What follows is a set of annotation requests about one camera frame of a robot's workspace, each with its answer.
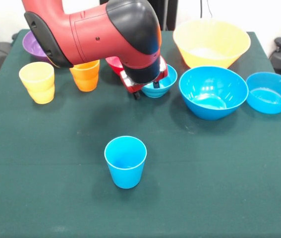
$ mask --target red bowl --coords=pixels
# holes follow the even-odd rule
[[[120,72],[123,71],[124,69],[120,62],[120,59],[116,56],[113,56],[113,57],[107,57],[105,60],[113,69],[113,71],[119,76]]]

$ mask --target cup rim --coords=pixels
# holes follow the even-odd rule
[[[273,72],[257,72],[257,73],[253,73],[251,75],[249,75],[246,79],[246,84],[248,86],[248,83],[249,83],[249,79],[252,78],[253,76],[257,75],[257,74],[270,74],[271,76],[277,76],[279,78],[281,78],[281,75],[280,74],[277,74],[277,73],[273,73]],[[256,99],[260,100],[261,102],[265,102],[267,104],[274,104],[272,102],[266,102],[266,101],[263,101],[262,99],[258,98],[258,97],[255,97]]]
[[[113,165],[112,163],[110,163],[110,162],[108,161],[107,157],[106,157],[106,150],[107,150],[108,145],[109,145],[110,143],[112,143],[114,140],[117,140],[117,139],[122,138],[122,137],[129,137],[129,138],[136,139],[136,140],[140,141],[140,143],[141,143],[141,144],[144,146],[144,148],[145,148],[145,152],[146,152],[146,153],[145,153],[144,159],[143,159],[138,165],[136,165],[136,166],[134,166],[134,167],[132,167],[132,168],[124,169],[124,168],[116,167],[115,165]],[[112,166],[113,168],[118,169],[118,170],[132,170],[132,169],[135,169],[135,168],[137,168],[138,166],[142,165],[142,164],[144,163],[144,161],[146,160],[146,158],[147,158],[147,147],[146,147],[146,145],[144,144],[144,142],[142,142],[140,139],[138,139],[138,138],[136,138],[136,137],[134,137],[134,136],[130,136],[130,135],[123,135],[123,136],[115,137],[114,139],[112,139],[110,142],[107,143],[107,145],[106,145],[106,147],[105,147],[105,150],[104,150],[104,156],[105,156],[106,162],[107,162],[110,166]]]
[[[97,67],[100,64],[100,60],[99,59],[98,60],[93,60],[93,61],[90,61],[90,62],[85,62],[85,63],[91,63],[91,62],[94,62],[94,61],[96,62],[96,64],[94,66],[92,66],[92,67],[89,67],[89,68],[76,68],[76,66],[80,65],[80,64],[76,64],[71,69],[74,69],[74,70],[77,70],[77,71],[93,69],[93,68]]]
[[[51,71],[51,73],[50,73],[47,77],[45,77],[45,78],[43,78],[43,79],[40,79],[40,80],[35,80],[35,81],[34,81],[34,80],[27,80],[27,79],[22,78],[22,77],[20,76],[21,71],[24,70],[26,67],[30,67],[30,66],[33,65],[33,64],[45,64],[45,65],[47,65],[48,67],[50,67],[50,68],[52,69],[52,71]],[[32,63],[28,63],[28,64],[24,65],[24,66],[20,69],[20,71],[19,71],[19,78],[20,78],[21,81],[24,81],[24,82],[27,82],[27,83],[39,83],[39,82],[46,81],[46,80],[49,79],[51,76],[53,76],[54,73],[55,73],[55,69],[54,69],[54,67],[53,67],[50,63],[42,62],[42,61],[37,61],[37,62],[32,62]]]
[[[212,109],[212,110],[215,110],[215,111],[225,111],[225,110],[230,110],[230,109],[233,109],[233,108],[238,108],[238,107],[239,107],[240,105],[242,105],[242,104],[246,101],[246,99],[248,98],[248,95],[249,95],[248,85],[247,85],[246,81],[245,81],[239,74],[235,73],[234,71],[232,71],[232,70],[230,70],[230,69],[228,69],[228,68],[223,68],[223,67],[219,67],[219,66],[199,66],[199,67],[195,67],[195,68],[191,68],[191,69],[187,70],[187,71],[181,76],[181,78],[180,78],[180,80],[179,80],[179,89],[180,89],[180,93],[181,93],[181,95],[182,95],[183,97],[185,97],[187,100],[189,100],[189,99],[188,99],[188,97],[187,97],[187,96],[183,93],[183,91],[182,91],[181,81],[182,81],[182,79],[184,78],[185,74],[187,74],[187,73],[189,73],[190,71],[193,71],[193,70],[195,70],[195,69],[199,69],[199,68],[218,68],[218,69],[222,69],[222,70],[225,70],[225,71],[229,71],[230,73],[233,73],[233,74],[235,74],[236,76],[238,76],[238,78],[240,79],[240,81],[243,82],[243,84],[246,86],[246,89],[247,89],[247,93],[246,93],[245,98],[244,98],[239,104],[237,104],[237,105],[235,105],[235,106],[233,106],[233,107],[225,108],[225,109]],[[201,106],[201,105],[199,105],[199,104],[196,104],[196,103],[192,102],[191,100],[189,100],[189,101],[190,101],[191,103],[193,103],[194,105],[197,105],[197,106],[199,106],[199,107],[207,108],[207,107],[203,107],[203,106]]]

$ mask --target yellow cup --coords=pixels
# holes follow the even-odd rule
[[[99,81],[100,60],[75,65],[70,68],[76,86],[82,92],[91,92],[96,89]]]
[[[30,97],[38,104],[46,104],[55,96],[55,70],[46,62],[34,62],[22,67],[19,78]]]

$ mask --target orange cup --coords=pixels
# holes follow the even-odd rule
[[[77,64],[70,68],[76,86],[82,92],[91,92],[96,89],[99,81],[100,60]]]

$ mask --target cup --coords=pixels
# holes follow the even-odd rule
[[[117,137],[107,144],[104,155],[116,186],[129,189],[139,183],[147,156],[141,140],[132,136]]]
[[[46,62],[29,63],[19,71],[19,78],[30,97],[38,104],[46,104],[55,96],[55,70]]]
[[[100,60],[77,64],[70,68],[76,86],[82,92],[96,89],[99,80]]]

